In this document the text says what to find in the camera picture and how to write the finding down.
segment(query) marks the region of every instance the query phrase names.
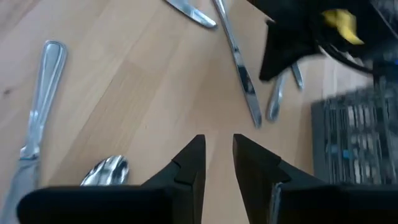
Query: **wood grain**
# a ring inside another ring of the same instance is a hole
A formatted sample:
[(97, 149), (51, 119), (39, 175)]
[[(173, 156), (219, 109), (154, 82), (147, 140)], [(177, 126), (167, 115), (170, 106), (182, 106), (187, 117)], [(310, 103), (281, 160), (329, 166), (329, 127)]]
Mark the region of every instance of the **wood grain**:
[[(211, 1), (192, 3), (221, 25)], [(226, 3), (265, 111), (273, 83), (257, 74), (266, 16), (246, 0)], [(248, 222), (234, 176), (234, 133), (312, 173), (311, 103), (369, 83), (328, 58), (302, 60), (305, 90), (291, 75), (278, 122), (255, 129), (221, 26), (206, 30), (161, 0), (2, 0), (0, 201), (24, 143), (47, 39), (66, 43), (69, 55), (45, 130), (41, 185), (79, 184), (113, 154), (129, 159), (130, 184), (141, 184), (205, 134), (204, 223)]]

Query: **stainless steel utensil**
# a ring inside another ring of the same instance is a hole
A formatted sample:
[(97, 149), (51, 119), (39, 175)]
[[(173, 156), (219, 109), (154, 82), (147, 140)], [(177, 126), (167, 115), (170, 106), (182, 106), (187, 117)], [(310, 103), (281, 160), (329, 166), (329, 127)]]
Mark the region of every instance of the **stainless steel utensil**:
[(287, 75), (288, 73), (286, 72), (280, 74), (275, 82), (267, 109), (267, 120), (270, 122), (275, 122), (279, 117), (280, 103), (282, 102)]
[(21, 198), (37, 187), (39, 178), (40, 143), (57, 85), (67, 57), (64, 44), (49, 40), (45, 43), (39, 77), (36, 83), (25, 146), (21, 149), (17, 171), (6, 197), (0, 223), (18, 223), (16, 207)]
[(214, 29), (217, 27), (216, 22), (210, 19), (204, 13), (191, 6), (187, 0), (166, 0), (170, 5), (184, 13), (186, 16), (194, 20), (195, 22), (207, 27)]
[(303, 76), (301, 75), (300, 67), (297, 63), (292, 65), (294, 79), (296, 80), (297, 87), (300, 91), (304, 89)]
[(256, 91), (254, 90), (252, 81), (250, 79), (249, 72), (246, 69), (246, 67), (244, 66), (241, 51), (238, 47), (238, 44), (235, 41), (235, 38), (234, 38), (234, 35), (232, 32), (232, 28), (229, 24), (229, 20), (226, 15), (225, 7), (224, 7), (224, 2), (223, 2), (223, 0), (213, 0), (213, 1), (216, 5), (218, 14), (221, 17), (221, 21), (223, 23), (226, 35), (228, 36), (229, 45), (231, 46), (236, 69), (238, 70), (238, 73), (239, 73), (239, 79), (242, 84), (242, 89), (243, 89), (244, 95), (246, 97), (246, 101), (248, 103), (248, 106), (249, 106), (249, 109), (251, 112), (251, 116), (254, 121), (254, 125), (256, 128), (260, 128), (261, 123), (262, 123), (260, 105), (259, 105), (259, 102), (258, 102), (258, 99), (256, 96)]
[(111, 156), (89, 171), (81, 186), (120, 185), (127, 182), (129, 164), (123, 156)]

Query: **knife handle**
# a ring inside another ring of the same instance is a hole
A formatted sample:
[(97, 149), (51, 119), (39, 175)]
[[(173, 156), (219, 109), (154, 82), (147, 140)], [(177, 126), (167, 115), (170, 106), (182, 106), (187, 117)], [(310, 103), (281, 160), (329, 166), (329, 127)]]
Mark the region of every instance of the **knife handle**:
[(229, 19), (228, 19), (227, 12), (225, 9), (224, 1), (223, 0), (213, 0), (213, 2), (216, 5), (218, 14), (220, 15), (221, 23), (223, 24), (225, 33), (228, 37), (228, 41), (229, 41), (229, 44), (231, 45), (232, 50), (239, 49), (238, 44), (233, 35), (231, 24), (229, 23)]
[(40, 145), (42, 140), (44, 125), (57, 91), (66, 58), (67, 48), (65, 44), (55, 40), (46, 41), (29, 115), (26, 147), (21, 149), (21, 158), (23, 159), (39, 156), (39, 147), (37, 146)]
[(1, 224), (18, 224), (17, 206), (21, 199), (36, 189), (39, 159), (19, 160), (2, 209)]

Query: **metal rack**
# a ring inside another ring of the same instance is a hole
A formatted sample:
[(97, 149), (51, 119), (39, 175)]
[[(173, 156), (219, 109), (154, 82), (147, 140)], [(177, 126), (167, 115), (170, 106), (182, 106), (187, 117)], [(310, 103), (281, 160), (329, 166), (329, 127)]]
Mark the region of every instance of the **metal rack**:
[(312, 125), (315, 176), (329, 183), (397, 183), (397, 85), (381, 80), (314, 103)]

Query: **butter knife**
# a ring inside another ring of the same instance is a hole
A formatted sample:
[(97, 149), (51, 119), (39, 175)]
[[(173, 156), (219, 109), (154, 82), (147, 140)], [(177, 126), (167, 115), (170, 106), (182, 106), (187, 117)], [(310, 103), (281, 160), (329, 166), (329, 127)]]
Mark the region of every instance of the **butter knife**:
[(251, 112), (251, 116), (254, 121), (254, 126), (256, 128), (260, 128), (261, 123), (262, 123), (260, 105), (259, 105), (259, 102), (257, 99), (256, 91), (254, 90), (252, 81), (250, 79), (250, 74), (249, 74), (248, 70), (246, 69), (246, 67), (244, 66), (241, 51), (238, 47), (238, 44), (235, 41), (235, 38), (234, 38), (234, 35), (232, 32), (232, 28), (229, 24), (229, 20), (226, 15), (226, 10), (224, 7), (224, 2), (223, 2), (223, 0), (214, 0), (214, 3), (216, 5), (218, 14), (221, 17), (221, 21), (223, 23), (224, 30), (225, 30), (226, 35), (229, 40), (229, 46), (231, 47), (231, 50), (232, 50), (236, 69), (239, 74), (239, 79), (242, 84), (242, 89), (243, 89), (244, 96), (246, 98), (246, 102), (248, 103), (248, 106), (249, 106), (249, 109)]
[(12, 178), (11, 187), (4, 203), (0, 217), (1, 224), (18, 223), (16, 208), (19, 201), (37, 188), (40, 143), (66, 56), (67, 49), (64, 44), (53, 40), (45, 43), (29, 115), (25, 146), (21, 149), (17, 170)]
[(203, 25), (204, 27), (209, 29), (214, 29), (215, 27), (217, 27), (217, 24), (213, 19), (210, 19), (204, 13), (191, 6), (187, 2), (187, 0), (166, 0), (166, 1), (174, 8), (178, 9), (186, 16), (188, 16), (195, 22)]

